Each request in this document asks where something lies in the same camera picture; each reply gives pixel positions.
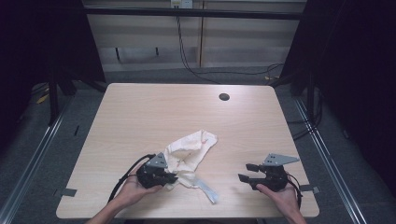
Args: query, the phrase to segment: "wooden table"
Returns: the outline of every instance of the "wooden table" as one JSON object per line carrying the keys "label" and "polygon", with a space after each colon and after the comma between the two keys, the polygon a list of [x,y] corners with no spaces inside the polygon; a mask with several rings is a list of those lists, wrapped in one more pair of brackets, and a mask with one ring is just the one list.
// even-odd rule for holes
{"label": "wooden table", "polygon": [[[230,96],[228,101],[219,98]],[[206,130],[219,141],[207,152],[196,174],[216,191],[212,204],[200,189],[182,185],[163,189],[124,209],[122,218],[256,218],[280,217],[275,205],[238,174],[246,163],[261,164],[269,153],[298,157],[298,152],[276,98],[265,86],[191,84],[111,84],[98,109],[67,188],[60,218],[94,216],[131,165],[146,154],[164,152],[177,139]],[[300,184],[308,184],[302,163],[285,165]],[[304,192],[301,211],[318,215],[312,192]]]}

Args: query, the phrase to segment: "black wire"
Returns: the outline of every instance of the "black wire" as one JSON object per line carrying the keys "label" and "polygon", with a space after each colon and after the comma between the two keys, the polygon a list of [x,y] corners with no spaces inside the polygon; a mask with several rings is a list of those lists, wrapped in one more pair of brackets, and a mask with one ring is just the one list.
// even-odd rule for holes
{"label": "black wire", "polygon": [[323,109],[322,109],[322,104],[323,104],[323,95],[321,94],[321,92],[318,93],[319,96],[319,100],[318,100],[318,107],[317,107],[317,115],[315,116],[315,120],[314,120],[314,124],[312,124],[311,127],[308,128],[308,130],[302,130],[296,134],[293,135],[293,140],[296,141],[304,136],[306,136],[307,134],[313,132],[320,124],[321,119],[322,119],[322,113],[323,113]]}
{"label": "black wire", "polygon": [[146,158],[152,159],[153,157],[155,157],[155,154],[148,154],[148,155],[140,158],[139,160],[137,160],[137,162],[135,162],[134,165],[132,165],[131,168],[129,168],[129,170],[125,173],[125,175],[123,175],[122,178],[119,179],[119,182],[114,187],[113,191],[111,191],[111,194],[110,194],[110,197],[108,198],[107,203],[109,203],[111,200],[114,199],[114,196],[116,195],[117,191],[119,190],[121,184],[129,177],[129,173],[131,173],[131,171],[136,167],[136,165]]}
{"label": "black wire", "polygon": [[270,71],[272,71],[272,70],[278,68],[279,66],[284,65],[283,63],[274,63],[274,64],[269,65],[269,66],[266,68],[265,71],[263,71],[263,72],[257,72],[257,73],[242,73],[242,72],[230,72],[230,71],[227,71],[227,72],[195,72],[195,71],[192,71],[192,69],[190,68],[189,63],[188,63],[188,61],[187,61],[187,56],[186,56],[186,53],[185,53],[185,50],[184,50],[183,38],[182,38],[181,28],[180,28],[180,17],[176,17],[176,19],[177,19],[178,42],[179,42],[179,50],[180,50],[181,61],[183,62],[184,67],[185,67],[188,71],[190,71],[193,75],[195,75],[196,77],[198,77],[198,78],[200,78],[200,79],[203,79],[203,80],[206,80],[206,81],[209,81],[209,82],[213,82],[213,83],[216,83],[216,84],[221,84],[221,83],[219,83],[219,82],[217,82],[217,81],[214,81],[214,80],[211,80],[211,79],[208,79],[208,78],[205,78],[205,77],[200,77],[200,76],[198,76],[198,75],[208,75],[208,74],[236,74],[236,75],[256,76],[256,75],[261,75],[261,74],[265,74],[265,73],[268,73],[268,74],[269,74]]}
{"label": "black wire", "polygon": [[301,194],[301,186],[300,183],[298,182],[297,178],[294,177],[293,175],[288,174],[288,176],[293,177],[293,179],[297,182],[297,186],[290,180],[288,180],[288,182],[296,189],[297,192],[297,204],[298,204],[298,208],[301,208],[301,201],[303,198],[303,194]]}

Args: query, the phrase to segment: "towel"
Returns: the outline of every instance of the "towel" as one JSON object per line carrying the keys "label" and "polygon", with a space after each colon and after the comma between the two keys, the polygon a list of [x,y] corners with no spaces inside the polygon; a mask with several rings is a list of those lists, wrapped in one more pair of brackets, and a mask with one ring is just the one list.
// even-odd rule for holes
{"label": "towel", "polygon": [[187,188],[199,188],[195,185],[195,170],[204,158],[206,152],[218,142],[213,133],[200,130],[182,137],[166,147],[163,155],[168,164],[167,171],[177,174],[178,180],[174,184],[167,184],[173,189],[178,183]]}

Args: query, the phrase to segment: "human hand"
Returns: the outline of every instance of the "human hand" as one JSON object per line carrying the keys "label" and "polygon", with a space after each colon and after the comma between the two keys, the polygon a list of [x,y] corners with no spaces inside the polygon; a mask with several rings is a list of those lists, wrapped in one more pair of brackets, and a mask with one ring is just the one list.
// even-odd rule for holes
{"label": "human hand", "polygon": [[155,193],[158,190],[162,189],[163,186],[158,185],[152,188],[146,189],[143,187],[136,176],[136,171],[142,166],[142,164],[138,165],[136,168],[129,173],[129,177],[125,180],[119,194],[113,199],[114,201],[121,204],[123,207],[127,207],[134,203],[139,202],[144,196]]}
{"label": "human hand", "polygon": [[278,192],[271,191],[262,184],[258,184],[256,188],[274,201],[276,208],[285,216],[289,223],[306,223],[297,204],[296,191],[290,183]]}
{"label": "human hand", "polygon": [[111,200],[99,213],[88,220],[87,224],[105,224],[109,223],[111,219],[122,209],[139,202],[144,196],[157,192],[163,186],[154,186],[150,189],[145,189],[140,185],[136,177],[136,171],[141,165],[132,170],[130,176],[125,180],[119,194]]}

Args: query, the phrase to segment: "floor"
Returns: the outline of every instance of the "floor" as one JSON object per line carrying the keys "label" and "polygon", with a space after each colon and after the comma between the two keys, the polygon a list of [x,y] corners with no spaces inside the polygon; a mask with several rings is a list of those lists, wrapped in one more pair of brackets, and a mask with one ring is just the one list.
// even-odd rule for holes
{"label": "floor", "polygon": [[[174,50],[172,52],[176,59],[177,52]],[[127,53],[120,51],[121,60],[125,60]],[[117,58],[115,60],[112,58],[110,63],[103,62],[103,64],[108,64],[106,65],[107,84],[112,82],[213,84],[208,80],[214,80],[220,84],[266,85],[278,77],[281,71],[281,66],[279,66],[272,70],[269,76],[265,72],[267,69],[265,65],[248,64],[238,67],[194,68],[196,72],[209,72],[197,76],[182,67],[170,68],[172,65],[169,64],[169,67],[159,64],[158,67],[154,66],[151,69],[130,70],[128,67],[134,67],[134,63],[117,65]],[[60,94],[60,106],[64,112],[56,130],[48,126],[49,100],[38,104],[36,101],[41,93],[32,95],[31,103],[21,119],[12,144],[0,159],[0,205],[3,206],[0,218],[2,218],[2,223],[82,223],[85,221],[57,218],[56,208],[60,198],[54,194],[57,189],[65,188],[104,95],[83,83],[76,82],[75,84],[78,87],[75,96]],[[306,131],[306,127],[303,122],[300,122],[303,117],[298,102],[304,102],[306,93],[296,98],[290,95],[290,86],[285,85],[276,88],[276,95],[286,120],[290,121],[290,134],[294,137],[300,136],[301,132]],[[306,134],[295,141],[310,183],[319,189],[316,198],[320,214],[318,217],[309,218],[308,223],[393,223],[396,220],[395,199],[361,156],[353,139],[346,138],[343,125],[326,106],[325,100],[322,108],[322,120],[318,131],[326,144],[325,153],[319,152],[317,144],[313,141],[313,134]],[[56,132],[53,138],[44,139],[45,133],[51,131]],[[40,152],[39,158],[41,159],[35,161],[32,166],[32,158],[35,158],[40,151],[40,142],[43,141],[47,141],[47,147]],[[332,171],[329,170],[326,161],[332,161],[335,164],[336,172],[341,175],[347,186],[347,193],[339,189],[339,184],[333,179]],[[16,187],[23,181],[24,192],[15,192]],[[10,201],[9,197],[15,193],[20,197]],[[361,214],[354,214],[354,211],[347,210],[346,205],[350,202],[356,203],[355,208],[357,207],[358,210],[355,211]],[[4,205],[7,204],[12,204],[16,209],[11,212],[6,211]],[[266,223],[286,223],[284,218],[267,218],[265,221]],[[123,222],[124,220],[117,219],[113,221],[113,223]]]}

